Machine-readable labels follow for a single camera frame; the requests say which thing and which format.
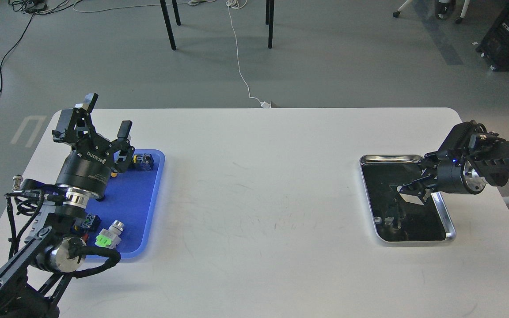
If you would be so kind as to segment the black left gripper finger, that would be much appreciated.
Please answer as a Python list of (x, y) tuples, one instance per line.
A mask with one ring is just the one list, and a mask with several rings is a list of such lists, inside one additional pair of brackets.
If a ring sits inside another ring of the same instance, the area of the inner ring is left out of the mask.
[(89, 93), (82, 103), (60, 112), (57, 126), (51, 131), (55, 143), (69, 145), (72, 152), (99, 150), (100, 137), (91, 121), (98, 97), (97, 93)]
[(113, 173), (125, 173), (130, 166), (135, 148), (130, 144), (130, 130), (133, 122), (125, 120), (121, 122), (117, 138), (105, 149), (105, 163)]

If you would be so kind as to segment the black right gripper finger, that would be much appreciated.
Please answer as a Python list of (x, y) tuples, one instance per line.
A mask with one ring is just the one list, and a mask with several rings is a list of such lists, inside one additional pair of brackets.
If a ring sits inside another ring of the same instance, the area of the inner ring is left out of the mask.
[(433, 181), (415, 180), (406, 185), (397, 187), (400, 197), (408, 203), (426, 204), (428, 198), (432, 195), (434, 183)]
[(419, 175), (414, 176), (412, 182), (407, 185), (410, 189), (435, 189), (436, 167), (429, 166), (419, 169)]

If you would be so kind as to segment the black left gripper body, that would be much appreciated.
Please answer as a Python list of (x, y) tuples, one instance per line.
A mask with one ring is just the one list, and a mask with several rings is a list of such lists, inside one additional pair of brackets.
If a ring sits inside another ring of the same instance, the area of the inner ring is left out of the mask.
[(77, 188), (88, 191), (98, 201), (105, 197), (105, 190), (111, 173), (125, 171), (125, 151), (117, 159), (102, 158), (81, 147), (71, 147), (72, 151), (65, 159), (56, 184), (63, 188)]

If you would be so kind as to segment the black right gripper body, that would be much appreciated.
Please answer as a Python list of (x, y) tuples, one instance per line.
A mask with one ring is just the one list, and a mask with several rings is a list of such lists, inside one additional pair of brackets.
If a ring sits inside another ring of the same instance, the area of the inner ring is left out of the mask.
[(486, 186), (473, 166), (452, 152), (427, 153), (422, 167), (422, 185), (433, 192), (474, 195)]

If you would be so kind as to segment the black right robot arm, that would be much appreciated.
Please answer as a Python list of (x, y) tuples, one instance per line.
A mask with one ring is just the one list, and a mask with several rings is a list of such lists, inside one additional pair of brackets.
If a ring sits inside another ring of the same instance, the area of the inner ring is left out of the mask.
[(417, 165), (421, 176), (396, 187), (403, 198), (414, 196), (424, 204), (436, 192), (476, 195), (486, 185), (506, 185), (509, 141), (481, 123), (465, 121), (454, 125), (438, 150), (426, 153)]

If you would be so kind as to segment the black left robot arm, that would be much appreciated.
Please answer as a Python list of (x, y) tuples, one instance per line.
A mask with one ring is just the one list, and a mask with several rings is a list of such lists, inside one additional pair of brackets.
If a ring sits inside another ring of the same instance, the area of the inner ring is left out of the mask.
[(0, 268), (0, 318), (57, 318), (58, 302), (73, 278), (84, 278), (117, 265), (121, 254), (88, 246), (73, 231), (87, 217), (91, 199), (104, 199), (111, 173), (123, 173), (135, 148), (133, 123), (122, 121), (115, 140), (99, 135), (91, 121), (98, 99), (61, 111), (52, 131), (55, 143), (71, 147), (55, 184), (16, 179), (5, 197), (11, 225), (8, 261)]

